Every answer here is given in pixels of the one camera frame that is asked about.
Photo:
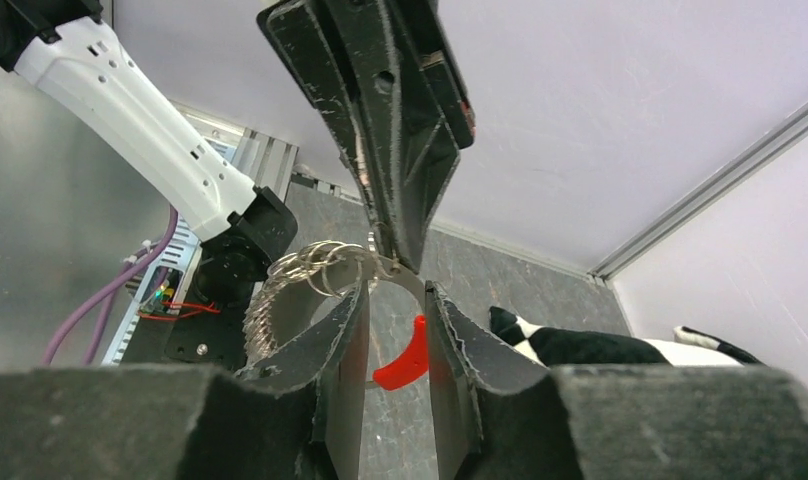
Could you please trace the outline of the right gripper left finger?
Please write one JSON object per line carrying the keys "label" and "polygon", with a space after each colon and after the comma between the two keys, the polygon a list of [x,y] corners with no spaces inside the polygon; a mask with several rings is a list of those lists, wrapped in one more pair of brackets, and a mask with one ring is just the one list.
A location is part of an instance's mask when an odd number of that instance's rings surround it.
{"label": "right gripper left finger", "polygon": [[241,479],[354,479],[359,472],[369,302],[349,300],[241,379],[254,396]]}

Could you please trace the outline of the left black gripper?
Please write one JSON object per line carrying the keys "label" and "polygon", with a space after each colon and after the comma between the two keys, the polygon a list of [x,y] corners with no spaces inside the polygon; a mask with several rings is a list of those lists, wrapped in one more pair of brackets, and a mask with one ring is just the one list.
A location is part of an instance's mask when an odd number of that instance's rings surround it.
{"label": "left black gripper", "polygon": [[256,22],[333,138],[382,254],[419,271],[475,139],[438,3],[270,1]]}

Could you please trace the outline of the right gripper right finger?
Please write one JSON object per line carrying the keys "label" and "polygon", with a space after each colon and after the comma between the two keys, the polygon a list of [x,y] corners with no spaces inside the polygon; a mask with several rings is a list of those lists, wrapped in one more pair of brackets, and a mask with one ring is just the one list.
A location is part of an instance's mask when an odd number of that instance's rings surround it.
{"label": "right gripper right finger", "polygon": [[548,371],[426,285],[429,384],[442,479],[535,479],[554,468]]}

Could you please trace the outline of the metal keyring with red handle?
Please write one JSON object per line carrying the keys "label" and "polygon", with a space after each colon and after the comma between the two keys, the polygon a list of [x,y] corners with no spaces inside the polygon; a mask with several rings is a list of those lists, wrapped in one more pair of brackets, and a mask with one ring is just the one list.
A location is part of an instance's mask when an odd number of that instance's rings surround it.
{"label": "metal keyring with red handle", "polygon": [[246,363],[236,376],[263,376],[262,362],[319,323],[335,318],[349,300],[369,297],[380,283],[411,295],[425,307],[425,283],[395,257],[383,256],[373,233],[366,245],[326,239],[288,253],[267,270],[252,294],[242,324]]}

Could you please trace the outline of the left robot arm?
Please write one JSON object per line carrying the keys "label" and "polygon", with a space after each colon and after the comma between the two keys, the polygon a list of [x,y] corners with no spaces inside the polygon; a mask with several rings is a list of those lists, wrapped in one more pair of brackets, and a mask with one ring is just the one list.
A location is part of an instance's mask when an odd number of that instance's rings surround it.
{"label": "left robot arm", "polygon": [[[66,107],[201,240],[193,287],[245,301],[297,232],[147,78],[97,1],[0,1],[0,67]],[[475,114],[433,1],[276,1],[256,18],[357,183],[379,253],[418,271]]]}

